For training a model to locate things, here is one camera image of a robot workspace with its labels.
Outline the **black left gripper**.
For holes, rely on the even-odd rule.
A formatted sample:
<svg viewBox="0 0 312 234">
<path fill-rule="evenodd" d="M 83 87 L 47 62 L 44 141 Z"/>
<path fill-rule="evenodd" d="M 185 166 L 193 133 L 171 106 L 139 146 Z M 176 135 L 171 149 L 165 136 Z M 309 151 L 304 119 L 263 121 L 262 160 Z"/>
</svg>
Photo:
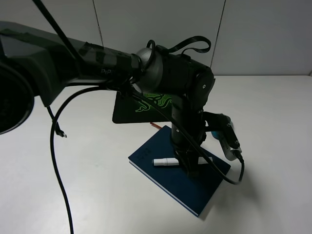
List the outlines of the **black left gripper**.
<svg viewBox="0 0 312 234">
<path fill-rule="evenodd" d="M 172 96 L 172 118 L 192 136 L 198 145 L 206 139 L 203 120 L 203 107 L 206 103 L 206 96 L 194 100 L 189 100 L 186 96 Z M 198 177 L 200 154 L 183 136 L 180 128 L 174 124 L 172 124 L 171 142 L 180 167 L 187 171 L 189 178 Z"/>
</svg>

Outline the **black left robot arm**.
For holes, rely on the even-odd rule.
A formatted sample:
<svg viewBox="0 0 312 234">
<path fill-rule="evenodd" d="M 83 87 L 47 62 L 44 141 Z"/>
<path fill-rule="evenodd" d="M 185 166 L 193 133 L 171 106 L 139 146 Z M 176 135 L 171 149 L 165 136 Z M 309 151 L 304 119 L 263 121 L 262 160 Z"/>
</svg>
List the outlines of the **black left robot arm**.
<svg viewBox="0 0 312 234">
<path fill-rule="evenodd" d="M 68 86 L 114 90 L 146 101 L 146 94 L 172 96 L 171 141 L 189 175 L 198 174 L 199 146 L 208 115 L 203 111 L 215 83 L 211 69 L 185 54 L 193 36 L 172 48 L 153 40 L 135 54 L 67 38 L 61 30 L 42 31 L 0 23 L 0 132 L 10 132 L 30 116 L 35 97 L 49 107 Z"/>
</svg>

